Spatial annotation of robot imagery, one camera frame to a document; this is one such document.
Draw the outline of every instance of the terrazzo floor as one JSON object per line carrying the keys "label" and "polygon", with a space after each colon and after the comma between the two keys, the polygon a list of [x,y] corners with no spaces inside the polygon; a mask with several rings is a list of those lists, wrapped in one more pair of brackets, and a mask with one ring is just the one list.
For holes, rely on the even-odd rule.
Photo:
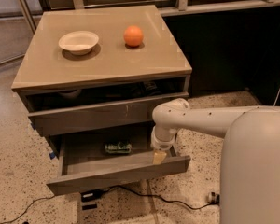
{"label": "terrazzo floor", "polygon": [[[0,223],[10,223],[33,200],[52,197],[46,182],[56,176],[58,169],[58,160],[49,158],[49,145],[32,129],[20,98],[10,89],[20,63],[0,68]],[[248,91],[238,91],[195,97],[189,103],[192,108],[204,108],[257,105],[258,101]],[[181,155],[191,156],[189,169],[183,174],[142,180],[125,187],[193,207],[203,206],[209,192],[219,193],[222,143],[220,138],[182,129],[177,148]],[[218,206],[192,211],[182,204],[139,197],[125,189],[111,190],[92,203],[97,204],[96,209],[82,211],[83,203],[77,193],[39,200],[12,223],[219,223]]]}

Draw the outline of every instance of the black cable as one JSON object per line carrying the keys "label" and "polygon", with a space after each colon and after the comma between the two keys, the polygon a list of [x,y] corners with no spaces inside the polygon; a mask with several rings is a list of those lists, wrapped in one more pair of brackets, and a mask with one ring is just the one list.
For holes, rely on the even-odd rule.
{"label": "black cable", "polygon": [[152,197],[152,198],[158,198],[166,203],[181,203],[183,205],[185,205],[187,208],[189,208],[190,210],[193,210],[193,211],[196,211],[196,210],[201,210],[203,208],[205,208],[206,206],[209,206],[209,205],[213,205],[212,203],[209,203],[209,204],[206,204],[206,205],[203,205],[203,206],[200,206],[200,207],[192,207],[182,201],[179,201],[179,200],[166,200],[164,199],[162,196],[160,195],[155,195],[155,194],[141,194],[141,193],[138,193],[132,189],[128,189],[126,187],[123,187],[121,185],[116,185],[116,186],[113,186],[111,189],[107,190],[105,193],[108,193],[110,190],[114,189],[114,188],[121,188],[121,189],[125,189],[125,190],[128,190],[129,192],[132,192],[133,194],[137,195],[137,196],[140,196],[140,197]]}
{"label": "black cable", "polygon": [[19,219],[20,217],[22,217],[35,202],[40,201],[40,200],[49,200],[49,199],[52,199],[54,197],[56,197],[56,196],[54,195],[54,196],[48,197],[48,198],[35,199],[27,206],[26,210],[24,212],[22,212],[17,218],[15,218],[13,220],[10,220],[10,221],[0,222],[0,224],[12,223],[12,222],[16,221],[17,219]]}

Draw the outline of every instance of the orange fruit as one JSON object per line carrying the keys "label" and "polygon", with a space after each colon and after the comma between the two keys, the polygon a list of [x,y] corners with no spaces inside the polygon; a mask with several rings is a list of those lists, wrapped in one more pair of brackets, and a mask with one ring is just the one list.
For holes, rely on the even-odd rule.
{"label": "orange fruit", "polygon": [[123,38],[128,46],[138,47],[143,41],[143,33],[138,26],[129,26],[124,31]]}

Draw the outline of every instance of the open drawer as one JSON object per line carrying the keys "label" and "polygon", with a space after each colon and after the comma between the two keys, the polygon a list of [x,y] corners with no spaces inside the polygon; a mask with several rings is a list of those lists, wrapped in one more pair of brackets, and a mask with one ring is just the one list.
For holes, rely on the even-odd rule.
{"label": "open drawer", "polygon": [[[59,173],[48,187],[55,195],[63,195],[186,172],[190,157],[178,156],[173,148],[161,165],[152,164],[152,125],[144,122],[62,135]],[[133,146],[130,154],[105,152],[105,142],[127,139]]]}
{"label": "open drawer", "polygon": [[40,136],[76,133],[152,119],[155,106],[174,98],[187,98],[187,92],[161,94],[124,101],[82,105],[28,115]]}

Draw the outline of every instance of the cabinet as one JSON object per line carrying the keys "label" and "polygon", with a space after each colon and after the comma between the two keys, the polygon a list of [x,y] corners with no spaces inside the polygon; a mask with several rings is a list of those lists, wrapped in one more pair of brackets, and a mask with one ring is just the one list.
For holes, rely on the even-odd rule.
{"label": "cabinet", "polygon": [[[143,44],[125,46],[128,25],[144,32]],[[73,31],[100,37],[91,53],[59,48]],[[154,6],[44,13],[12,84],[28,118],[60,161],[48,187],[55,195],[84,192],[185,172],[189,156],[172,148],[152,165],[153,108],[188,97],[191,67]],[[64,97],[73,92],[76,97]],[[132,153],[105,153],[105,142],[129,140]]]}

